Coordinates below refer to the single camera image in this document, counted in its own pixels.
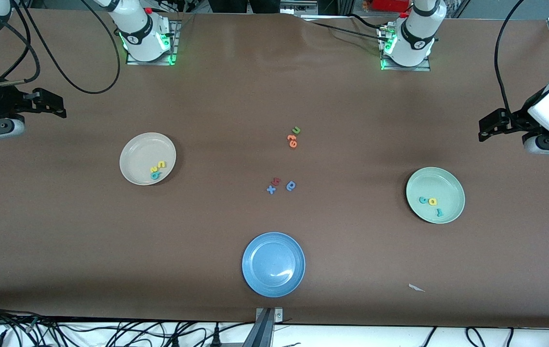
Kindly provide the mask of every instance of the mounting plate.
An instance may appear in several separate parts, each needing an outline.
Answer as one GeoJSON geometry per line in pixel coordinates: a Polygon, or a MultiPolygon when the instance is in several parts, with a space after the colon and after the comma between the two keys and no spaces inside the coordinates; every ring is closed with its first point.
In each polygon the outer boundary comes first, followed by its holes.
{"type": "MultiPolygon", "coordinates": [[[[257,307],[257,310],[255,312],[255,319],[259,318],[259,314],[261,311],[264,310],[263,307],[257,307]]],[[[275,323],[281,323],[283,321],[283,308],[282,307],[275,307],[274,308],[274,322],[275,323]]]]}
{"type": "Polygon", "coordinates": [[[379,41],[379,54],[382,70],[398,70],[398,71],[430,71],[430,62],[428,57],[417,66],[407,67],[396,64],[393,59],[385,53],[386,49],[389,49],[393,40],[396,37],[396,22],[388,22],[387,26],[376,29],[377,36],[381,38],[387,38],[388,41],[379,41]]]}
{"type": "Polygon", "coordinates": [[[180,20],[170,20],[169,21],[169,33],[172,36],[169,38],[171,40],[171,47],[168,51],[163,53],[160,57],[153,61],[142,62],[133,58],[130,54],[126,57],[127,65],[145,65],[145,66],[170,66],[175,65],[175,60],[178,55],[178,45],[180,43],[180,28],[182,27],[182,21],[180,20]]]}

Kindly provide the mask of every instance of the mint green plate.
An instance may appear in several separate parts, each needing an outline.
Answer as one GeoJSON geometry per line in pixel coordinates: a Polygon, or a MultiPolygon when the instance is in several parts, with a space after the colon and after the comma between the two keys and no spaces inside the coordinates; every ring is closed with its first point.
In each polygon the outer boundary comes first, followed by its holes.
{"type": "Polygon", "coordinates": [[[444,224],[457,219],[465,207],[465,192],[456,177],[438,167],[425,167],[416,171],[407,181],[407,202],[418,217],[427,222],[444,224]],[[437,199],[431,206],[428,199],[437,199]]]}

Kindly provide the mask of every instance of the green led light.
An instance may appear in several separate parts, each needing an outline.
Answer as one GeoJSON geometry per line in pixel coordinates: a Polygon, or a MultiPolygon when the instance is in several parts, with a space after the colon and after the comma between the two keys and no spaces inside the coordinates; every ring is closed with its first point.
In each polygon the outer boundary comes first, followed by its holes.
{"type": "Polygon", "coordinates": [[[177,57],[177,54],[176,53],[173,53],[172,55],[170,55],[169,57],[167,57],[167,61],[169,62],[169,65],[173,66],[175,65],[175,59],[177,57]]]}
{"type": "Polygon", "coordinates": [[[159,44],[160,44],[162,50],[165,51],[169,48],[169,41],[166,40],[166,38],[163,35],[157,35],[157,39],[159,41],[159,44]]]}
{"type": "Polygon", "coordinates": [[[124,38],[122,37],[122,35],[120,35],[120,40],[122,40],[122,47],[124,48],[125,51],[129,51],[128,48],[126,48],[126,42],[124,41],[124,38]]]}

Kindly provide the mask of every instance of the blue plate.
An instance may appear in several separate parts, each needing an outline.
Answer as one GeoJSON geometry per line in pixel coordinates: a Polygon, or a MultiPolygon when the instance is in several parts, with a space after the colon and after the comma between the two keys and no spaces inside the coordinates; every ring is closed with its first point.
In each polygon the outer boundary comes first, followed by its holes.
{"type": "Polygon", "coordinates": [[[261,234],[244,251],[242,274],[257,294],[279,298],[293,292],[305,276],[305,253],[288,235],[261,234]]]}
{"type": "Polygon", "coordinates": [[[457,219],[465,207],[465,192],[456,177],[438,167],[416,171],[407,181],[407,202],[420,218],[444,224],[457,219]]]}

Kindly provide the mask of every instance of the small paper scrap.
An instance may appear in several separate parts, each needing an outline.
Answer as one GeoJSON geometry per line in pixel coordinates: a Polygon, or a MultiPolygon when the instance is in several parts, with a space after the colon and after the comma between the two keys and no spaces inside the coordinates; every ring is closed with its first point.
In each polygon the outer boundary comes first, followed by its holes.
{"type": "Polygon", "coordinates": [[[409,288],[413,289],[413,290],[416,290],[417,292],[424,292],[426,293],[424,290],[418,288],[417,286],[414,286],[413,284],[409,284],[409,288]]]}

